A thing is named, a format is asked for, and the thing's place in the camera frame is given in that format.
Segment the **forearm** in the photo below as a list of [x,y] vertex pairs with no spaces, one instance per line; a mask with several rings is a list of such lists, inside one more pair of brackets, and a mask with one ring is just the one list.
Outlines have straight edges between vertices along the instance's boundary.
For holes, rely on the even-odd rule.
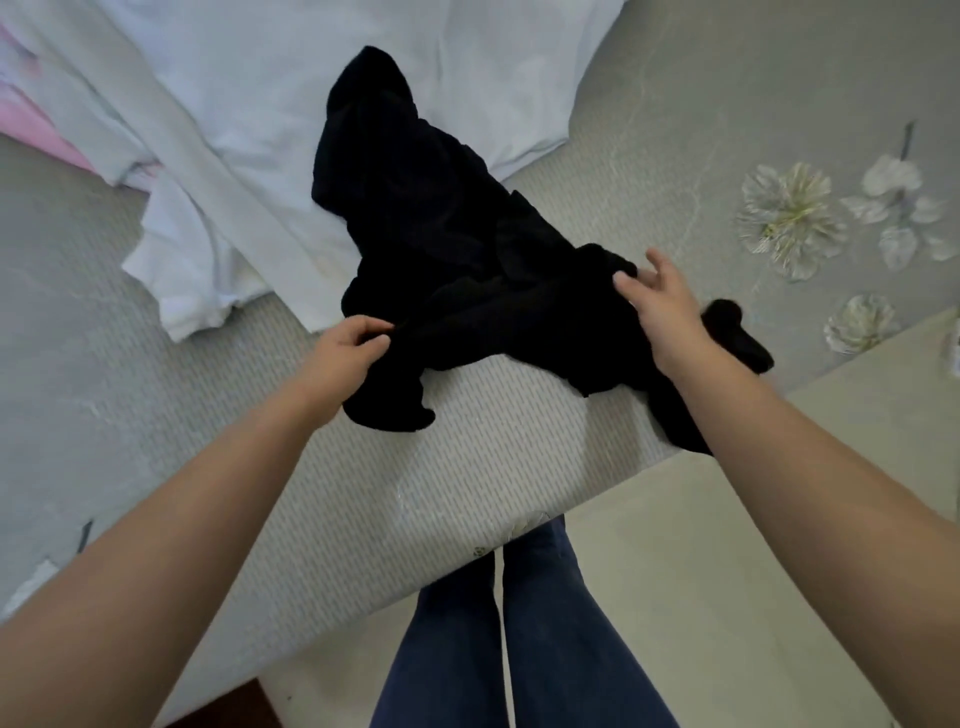
[[149,725],[315,424],[281,389],[24,605],[0,630],[0,726]]
[[760,532],[905,725],[957,724],[953,524],[719,348],[675,382]]

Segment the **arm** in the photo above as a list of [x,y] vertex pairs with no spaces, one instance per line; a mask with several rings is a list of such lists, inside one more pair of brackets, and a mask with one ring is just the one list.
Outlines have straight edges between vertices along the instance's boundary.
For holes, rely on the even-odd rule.
[[647,256],[614,285],[767,544],[905,727],[960,725],[960,530],[714,344]]
[[0,727],[148,726],[313,432],[387,350],[363,316],[229,427],[0,628]]

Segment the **wooden floor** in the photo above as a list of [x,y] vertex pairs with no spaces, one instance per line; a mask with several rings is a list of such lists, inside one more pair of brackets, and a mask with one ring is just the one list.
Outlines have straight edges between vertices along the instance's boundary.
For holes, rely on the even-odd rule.
[[281,728],[256,680],[178,720],[171,728]]

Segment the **gray mattress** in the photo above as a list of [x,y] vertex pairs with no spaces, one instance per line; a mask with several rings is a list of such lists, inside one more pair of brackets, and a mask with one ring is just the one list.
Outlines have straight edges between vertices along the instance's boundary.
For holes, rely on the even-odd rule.
[[[510,185],[576,243],[636,260],[658,245],[704,300],[739,300],[779,386],[796,387],[839,363],[822,327],[849,296],[883,293],[917,322],[956,303],[960,257],[892,274],[878,228],[852,227],[846,253],[788,283],[737,240],[744,174],[808,161],[853,194],[918,119],[911,157],[954,206],[958,23],[947,0],[632,0],[570,143]],[[101,532],[310,346],[273,297],[171,344],[119,270],[143,204],[0,139],[0,602],[44,557],[69,561],[84,523]],[[957,217],[939,233],[960,240]],[[341,416],[314,438],[163,720],[672,451],[633,394],[583,400],[505,357],[426,385],[439,417],[424,432]]]

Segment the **jeans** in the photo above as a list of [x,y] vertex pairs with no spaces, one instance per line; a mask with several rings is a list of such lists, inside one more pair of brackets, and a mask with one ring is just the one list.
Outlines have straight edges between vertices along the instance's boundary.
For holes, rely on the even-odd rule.
[[[676,728],[584,584],[563,518],[504,546],[516,728]],[[371,728],[507,728],[493,554],[420,592]]]

